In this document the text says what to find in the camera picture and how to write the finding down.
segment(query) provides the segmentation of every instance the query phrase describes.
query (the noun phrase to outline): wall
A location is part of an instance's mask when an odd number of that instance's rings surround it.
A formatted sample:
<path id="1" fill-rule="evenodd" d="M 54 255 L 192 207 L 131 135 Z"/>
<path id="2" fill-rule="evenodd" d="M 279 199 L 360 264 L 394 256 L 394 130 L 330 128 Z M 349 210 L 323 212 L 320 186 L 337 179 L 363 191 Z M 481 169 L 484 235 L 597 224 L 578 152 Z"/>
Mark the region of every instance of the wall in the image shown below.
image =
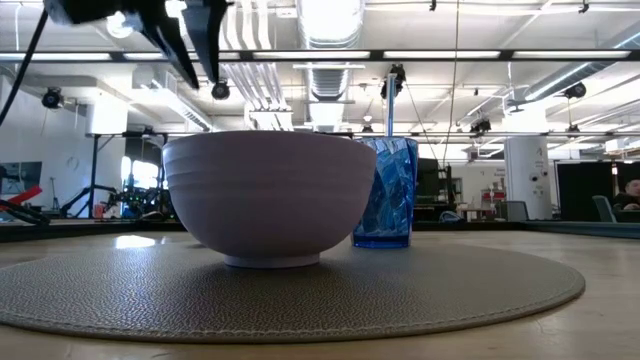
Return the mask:
<path id="1" fill-rule="evenodd" d="M 0 77 L 0 106 L 4 106 L 10 83 Z M 90 183 L 93 140 L 85 137 L 87 118 L 67 110 L 46 110 L 40 99 L 20 91 L 0 127 L 0 162 L 41 161 L 43 192 L 30 202 L 50 208 L 53 204 L 51 177 L 60 205 L 71 200 Z M 120 162 L 124 140 L 114 139 L 99 153 L 97 182 L 120 186 Z M 107 195 L 96 192 L 96 202 Z M 72 208 L 79 210 L 86 197 Z"/>
<path id="2" fill-rule="evenodd" d="M 469 203 L 470 207 L 479 207 L 481 205 L 480 196 L 482 190 L 487 189 L 494 182 L 500 183 L 500 177 L 506 177 L 506 165 L 504 161 L 495 163 L 454 163 L 451 164 L 451 175 L 453 178 L 462 179 L 462 201 Z M 557 205 L 553 163 L 549 164 L 549 180 L 551 182 L 551 203 Z"/>

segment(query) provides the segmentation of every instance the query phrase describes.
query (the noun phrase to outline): woven placemat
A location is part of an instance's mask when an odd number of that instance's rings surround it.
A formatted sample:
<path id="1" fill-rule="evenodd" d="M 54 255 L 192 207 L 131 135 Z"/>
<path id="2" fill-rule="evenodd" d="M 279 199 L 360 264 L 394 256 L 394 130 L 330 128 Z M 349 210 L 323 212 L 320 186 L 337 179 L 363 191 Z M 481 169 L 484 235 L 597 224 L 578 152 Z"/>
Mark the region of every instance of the woven placemat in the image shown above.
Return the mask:
<path id="1" fill-rule="evenodd" d="M 463 245 L 372 250 L 320 264 L 232 268 L 195 245 L 78 253 L 0 269 L 0 323 L 184 343 L 384 338 L 464 329 L 578 297 L 584 278 L 540 257 Z"/>

